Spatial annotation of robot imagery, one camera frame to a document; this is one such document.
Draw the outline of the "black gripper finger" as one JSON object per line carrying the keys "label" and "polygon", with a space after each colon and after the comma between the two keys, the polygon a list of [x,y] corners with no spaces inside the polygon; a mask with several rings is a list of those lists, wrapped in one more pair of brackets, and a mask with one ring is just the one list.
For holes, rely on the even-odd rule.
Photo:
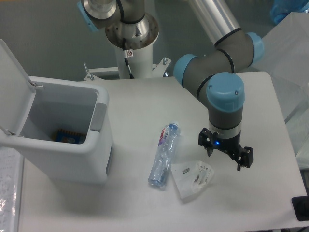
{"label": "black gripper finger", "polygon": [[207,156],[210,157],[215,149],[214,146],[214,135],[207,129],[203,128],[198,135],[198,145],[204,147],[207,151]]}
{"label": "black gripper finger", "polygon": [[232,160],[237,163],[237,171],[240,171],[242,167],[250,168],[253,163],[253,148],[239,145],[232,153]]}

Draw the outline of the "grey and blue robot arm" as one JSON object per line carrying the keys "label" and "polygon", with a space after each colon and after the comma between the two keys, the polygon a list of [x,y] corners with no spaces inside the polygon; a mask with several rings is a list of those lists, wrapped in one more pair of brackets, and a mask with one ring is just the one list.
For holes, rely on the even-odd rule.
{"label": "grey and blue robot arm", "polygon": [[[209,127],[202,129],[198,144],[208,155],[226,153],[238,168],[253,163],[253,149],[240,145],[244,83],[237,72],[264,54],[262,39],[245,33],[222,0],[191,0],[193,9],[215,50],[205,57],[182,56],[173,75],[208,110]],[[157,21],[145,11],[142,0],[80,0],[78,9],[89,29],[104,29],[117,55],[122,79],[151,77],[153,56],[146,54],[158,38]]]}

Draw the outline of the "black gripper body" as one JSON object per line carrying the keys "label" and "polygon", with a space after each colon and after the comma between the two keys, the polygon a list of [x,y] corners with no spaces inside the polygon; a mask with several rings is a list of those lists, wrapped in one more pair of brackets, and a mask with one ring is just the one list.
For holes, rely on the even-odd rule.
{"label": "black gripper body", "polygon": [[218,137],[218,133],[212,133],[208,130],[210,139],[210,147],[208,148],[208,155],[211,155],[213,150],[220,150],[228,155],[237,155],[240,150],[240,135],[239,132],[236,136],[228,139]]}

